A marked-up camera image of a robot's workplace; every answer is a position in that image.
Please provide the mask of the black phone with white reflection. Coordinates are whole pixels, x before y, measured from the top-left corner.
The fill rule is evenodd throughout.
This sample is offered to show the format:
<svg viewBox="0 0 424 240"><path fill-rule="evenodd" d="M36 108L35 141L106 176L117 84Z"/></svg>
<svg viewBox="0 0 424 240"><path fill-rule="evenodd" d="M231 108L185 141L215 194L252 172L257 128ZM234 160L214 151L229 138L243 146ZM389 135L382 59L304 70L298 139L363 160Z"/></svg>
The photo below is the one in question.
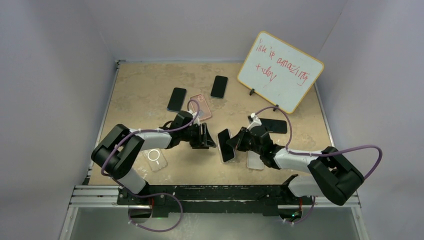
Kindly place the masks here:
<svg viewBox="0 0 424 240"><path fill-rule="evenodd" d="M223 163L227 163L236 157L235 150L227 144L227 141L230 138L231 133L228 128L222 130L217 134L218 149Z"/></svg>

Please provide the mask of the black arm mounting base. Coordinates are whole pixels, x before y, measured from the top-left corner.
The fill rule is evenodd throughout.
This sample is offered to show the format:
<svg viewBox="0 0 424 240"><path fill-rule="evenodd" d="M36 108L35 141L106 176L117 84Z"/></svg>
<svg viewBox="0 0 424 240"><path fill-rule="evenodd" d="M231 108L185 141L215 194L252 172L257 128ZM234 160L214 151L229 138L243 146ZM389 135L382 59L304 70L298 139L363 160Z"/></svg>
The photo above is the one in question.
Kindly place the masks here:
<svg viewBox="0 0 424 240"><path fill-rule="evenodd" d="M141 193L119 189L117 204L149 207L154 218L169 214L261 214L296 221L312 197L296 197L288 182L271 185L150 185Z"/></svg>

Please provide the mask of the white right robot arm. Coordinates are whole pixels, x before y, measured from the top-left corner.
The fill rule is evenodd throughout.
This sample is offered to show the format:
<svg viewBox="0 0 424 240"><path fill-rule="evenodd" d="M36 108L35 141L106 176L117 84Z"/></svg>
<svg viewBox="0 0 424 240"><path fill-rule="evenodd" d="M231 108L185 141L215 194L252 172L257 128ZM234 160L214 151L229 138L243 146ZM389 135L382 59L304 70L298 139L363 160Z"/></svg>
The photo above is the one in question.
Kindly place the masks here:
<svg viewBox="0 0 424 240"><path fill-rule="evenodd" d="M323 152L293 152L273 142L263 126L242 127L226 143L237 151L254 152L269 168L291 169L307 173L295 176L281 189L280 196L288 204L303 196L326 197L342 206L364 183L365 177L337 149L328 146Z"/></svg>

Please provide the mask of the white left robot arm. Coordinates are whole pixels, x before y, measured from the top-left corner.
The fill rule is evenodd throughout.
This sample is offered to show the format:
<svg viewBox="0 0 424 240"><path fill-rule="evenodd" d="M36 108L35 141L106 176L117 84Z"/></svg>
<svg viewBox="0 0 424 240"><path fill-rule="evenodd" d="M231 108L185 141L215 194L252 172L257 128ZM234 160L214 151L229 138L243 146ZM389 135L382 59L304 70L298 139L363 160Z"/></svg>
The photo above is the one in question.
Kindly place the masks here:
<svg viewBox="0 0 424 240"><path fill-rule="evenodd" d="M125 187L138 205L149 199L149 183L133 168L141 151L171 149L187 142L192 149L209 149L217 145L206 123L201 123L192 111L181 110L172 121L156 129L132 129L115 125L91 153L91 160L101 168L101 174Z"/></svg>

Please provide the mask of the clear magsafe case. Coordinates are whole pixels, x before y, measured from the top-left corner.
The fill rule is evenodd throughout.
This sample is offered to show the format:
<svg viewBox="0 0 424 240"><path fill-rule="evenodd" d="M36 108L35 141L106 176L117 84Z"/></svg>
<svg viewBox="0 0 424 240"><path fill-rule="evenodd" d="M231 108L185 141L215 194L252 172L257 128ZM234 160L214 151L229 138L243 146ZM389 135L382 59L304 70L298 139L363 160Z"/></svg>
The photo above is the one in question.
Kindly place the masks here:
<svg viewBox="0 0 424 240"><path fill-rule="evenodd" d="M168 162L159 148L143 150L142 154L153 172L158 172L168 166Z"/></svg>
<svg viewBox="0 0 424 240"><path fill-rule="evenodd" d="M220 158L220 162L221 162L221 164L223 164L223 165L231 165L231 164L233 164L233 163L235 163L236 162L236 160L237 160L237 158L236 157L233 157L233 158L228 158L228 159L224 159L224 158Z"/></svg>

